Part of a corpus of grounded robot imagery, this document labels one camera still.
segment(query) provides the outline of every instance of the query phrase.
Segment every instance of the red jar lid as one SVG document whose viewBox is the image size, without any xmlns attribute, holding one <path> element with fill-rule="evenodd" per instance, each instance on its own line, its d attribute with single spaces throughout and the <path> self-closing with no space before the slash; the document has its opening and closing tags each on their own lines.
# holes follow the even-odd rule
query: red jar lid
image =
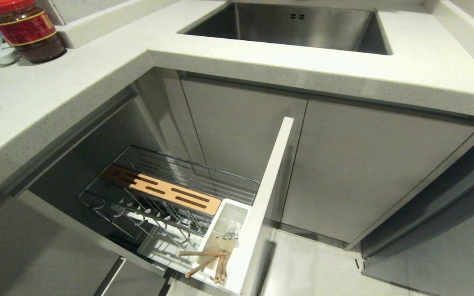
<svg viewBox="0 0 474 296">
<path fill-rule="evenodd" d="M 0 14 L 11 13 L 32 5 L 36 5 L 34 0 L 0 0 Z"/>
</svg>

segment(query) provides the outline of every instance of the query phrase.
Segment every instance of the white floor tile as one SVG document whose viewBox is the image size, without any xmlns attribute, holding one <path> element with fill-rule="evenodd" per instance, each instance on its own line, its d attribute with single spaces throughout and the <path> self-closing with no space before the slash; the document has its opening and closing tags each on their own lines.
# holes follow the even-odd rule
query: white floor tile
<svg viewBox="0 0 474 296">
<path fill-rule="evenodd" d="M 409 291 L 365 277 L 359 254 L 278 231 L 263 296 L 409 296 Z"/>
</svg>

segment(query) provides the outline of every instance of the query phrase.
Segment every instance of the countertop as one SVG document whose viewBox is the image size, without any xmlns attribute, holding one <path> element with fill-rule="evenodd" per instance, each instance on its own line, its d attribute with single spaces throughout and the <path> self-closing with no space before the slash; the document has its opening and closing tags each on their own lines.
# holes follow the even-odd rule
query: countertop
<svg viewBox="0 0 474 296">
<path fill-rule="evenodd" d="M 57 60 L 0 66 L 0 184 L 155 66 L 474 116 L 474 60 L 421 6 L 373 7 L 389 56 L 177 34 L 227 3 L 182 0 Z"/>
</svg>

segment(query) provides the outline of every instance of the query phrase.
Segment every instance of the jar label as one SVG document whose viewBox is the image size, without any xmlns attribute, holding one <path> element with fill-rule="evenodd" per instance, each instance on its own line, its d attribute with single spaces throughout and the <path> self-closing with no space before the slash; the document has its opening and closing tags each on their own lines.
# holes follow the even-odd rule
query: jar label
<svg viewBox="0 0 474 296">
<path fill-rule="evenodd" d="M 19 21 L 0 24 L 0 31 L 12 45 L 27 45 L 56 34 L 45 11 Z"/>
</svg>

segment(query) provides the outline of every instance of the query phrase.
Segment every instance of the tile floor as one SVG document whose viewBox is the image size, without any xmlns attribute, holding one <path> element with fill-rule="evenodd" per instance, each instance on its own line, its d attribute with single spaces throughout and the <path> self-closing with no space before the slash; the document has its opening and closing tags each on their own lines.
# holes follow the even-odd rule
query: tile floor
<svg viewBox="0 0 474 296">
<path fill-rule="evenodd" d="M 363 276 L 354 261 L 361 262 L 359 253 L 280 230 L 275 243 L 261 296 L 413 296 L 412 291 Z M 215 294 L 207 288 L 174 281 L 167 296 Z"/>
</svg>

